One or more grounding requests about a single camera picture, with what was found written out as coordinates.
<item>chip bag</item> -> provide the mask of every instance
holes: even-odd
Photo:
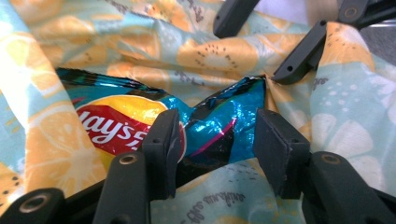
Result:
[[[171,108],[180,114],[180,186],[229,162],[254,157],[255,112],[264,103],[263,77],[245,77],[189,107],[163,90],[129,78],[62,68],[57,74],[107,168],[115,155],[137,150],[157,116]]]

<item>blue chip bag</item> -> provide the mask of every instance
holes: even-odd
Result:
[[[137,150],[158,114],[171,108],[179,111],[183,147],[178,186],[254,157],[255,116],[264,105],[264,77],[245,77],[189,107],[163,90],[129,78],[63,68],[57,74],[106,167],[121,152]]]

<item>patterned tablecloth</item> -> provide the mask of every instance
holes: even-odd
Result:
[[[237,37],[218,39],[220,6],[0,1],[0,214],[26,191],[56,187],[69,196],[106,176],[54,68],[129,77],[193,106],[242,77],[270,77],[309,30],[255,12]],[[313,151],[341,154],[370,186],[396,195],[396,68],[370,53],[356,29],[327,29],[318,71],[289,86],[268,79],[266,107]],[[154,223],[301,222],[298,203],[273,196],[255,159],[201,176],[174,200],[153,202],[151,213]]]

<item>orange slice print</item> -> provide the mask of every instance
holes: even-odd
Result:
[[[146,66],[134,66],[132,63],[113,63],[107,68],[107,74],[112,77],[128,77],[154,88],[170,91],[171,78],[166,70]]]
[[[258,61],[258,52],[242,38],[226,38],[202,45],[188,40],[177,54],[177,62],[189,68],[248,72]]]
[[[190,20],[177,1],[158,0],[146,8],[151,17],[167,21],[183,31],[191,31]]]
[[[27,24],[43,21],[57,15],[64,0],[10,0]]]
[[[94,28],[90,21],[82,21],[74,16],[64,16],[53,21],[48,21],[44,25],[34,29],[33,33],[41,39],[73,39],[73,37],[92,36],[94,34]]]
[[[105,177],[105,169],[74,107],[60,102],[29,119],[25,182],[28,191],[59,188],[70,196]]]
[[[30,75],[33,85],[45,97],[63,89],[49,60],[31,35],[8,35],[0,39],[0,49],[7,51],[21,73]]]
[[[88,65],[104,64],[107,60],[107,48],[105,46],[92,46],[77,54],[69,61],[62,64],[63,67],[83,67]]]
[[[2,162],[0,162],[0,216],[7,210],[9,207],[10,195],[19,188],[23,181],[21,177],[8,169]]]
[[[142,26],[131,26],[120,31],[118,51],[125,58],[137,60],[161,59],[161,43],[157,32]]]
[[[348,25],[327,23],[327,36],[319,65],[334,63],[365,63],[374,71],[374,61],[359,32]]]

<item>lay's logo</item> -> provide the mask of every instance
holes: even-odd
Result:
[[[154,120],[166,109],[161,102],[147,98],[115,95],[89,102],[79,107],[77,113],[94,146],[101,151],[106,166],[114,156],[137,150]],[[179,131],[181,161],[186,152],[186,134],[181,122]]]

